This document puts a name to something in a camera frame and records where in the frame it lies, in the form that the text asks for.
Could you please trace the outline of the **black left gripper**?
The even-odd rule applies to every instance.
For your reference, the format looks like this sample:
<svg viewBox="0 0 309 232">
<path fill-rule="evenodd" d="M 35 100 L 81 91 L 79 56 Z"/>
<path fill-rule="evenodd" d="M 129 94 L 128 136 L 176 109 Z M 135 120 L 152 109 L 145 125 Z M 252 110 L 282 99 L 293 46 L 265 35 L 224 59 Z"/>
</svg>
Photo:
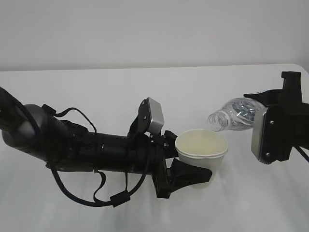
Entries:
<svg viewBox="0 0 309 232">
<path fill-rule="evenodd" d="M 164 135 L 150 135 L 149 138 L 148 173 L 152 176 L 157 198 L 168 199 L 171 192 L 188 186 L 204 189 L 212 177 L 211 170 L 192 166 L 180 160 L 173 160 L 169 173 L 166 159 L 179 156 L 175 145 L 176 139 L 177 135 L 169 130 L 166 130 Z"/>
</svg>

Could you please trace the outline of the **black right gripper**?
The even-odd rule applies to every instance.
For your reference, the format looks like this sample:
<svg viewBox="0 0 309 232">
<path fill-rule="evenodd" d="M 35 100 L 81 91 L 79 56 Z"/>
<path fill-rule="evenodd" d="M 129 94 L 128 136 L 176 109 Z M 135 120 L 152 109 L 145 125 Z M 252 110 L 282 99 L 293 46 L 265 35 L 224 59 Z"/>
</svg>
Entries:
<svg viewBox="0 0 309 232">
<path fill-rule="evenodd" d="M 283 71 L 281 78 L 283 79 L 282 89 L 271 89 L 243 96 L 256 100 L 265 107 L 278 104 L 278 102 L 281 106 L 302 104 L 301 72 Z"/>
</svg>

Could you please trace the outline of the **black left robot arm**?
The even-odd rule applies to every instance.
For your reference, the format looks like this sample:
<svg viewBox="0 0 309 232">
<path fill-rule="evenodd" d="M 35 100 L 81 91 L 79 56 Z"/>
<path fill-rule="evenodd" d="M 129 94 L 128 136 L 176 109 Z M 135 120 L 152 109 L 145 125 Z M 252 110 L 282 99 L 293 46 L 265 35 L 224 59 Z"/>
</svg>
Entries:
<svg viewBox="0 0 309 232">
<path fill-rule="evenodd" d="M 64 119 L 48 105 L 23 105 L 5 89 L 0 91 L 0 130 L 10 147 L 43 160 L 60 190 L 71 200 L 91 207 L 118 206 L 130 200 L 147 175 L 153 179 L 158 198 L 186 186 L 209 182 L 208 168 L 178 159 L 176 135 L 162 132 L 164 118 L 160 103 L 144 99 L 126 136 L 89 131 Z M 96 172 L 105 184 L 105 171 L 140 174 L 133 189 L 125 189 L 108 201 L 85 201 L 70 193 L 59 172 Z"/>
</svg>

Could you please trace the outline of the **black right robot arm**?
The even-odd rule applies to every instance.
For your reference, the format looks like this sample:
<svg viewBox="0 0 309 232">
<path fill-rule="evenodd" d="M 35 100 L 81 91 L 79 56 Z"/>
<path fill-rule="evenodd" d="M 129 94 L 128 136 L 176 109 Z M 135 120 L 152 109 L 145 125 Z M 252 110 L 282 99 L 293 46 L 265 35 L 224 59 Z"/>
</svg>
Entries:
<svg viewBox="0 0 309 232">
<path fill-rule="evenodd" d="M 309 147 L 309 105 L 303 102 L 301 73 L 284 71 L 281 77 L 281 89 L 244 95 L 264 106 L 255 113 L 251 140 L 251 151 L 263 164 L 288 160 L 292 148 L 308 158 L 303 150 Z"/>
</svg>

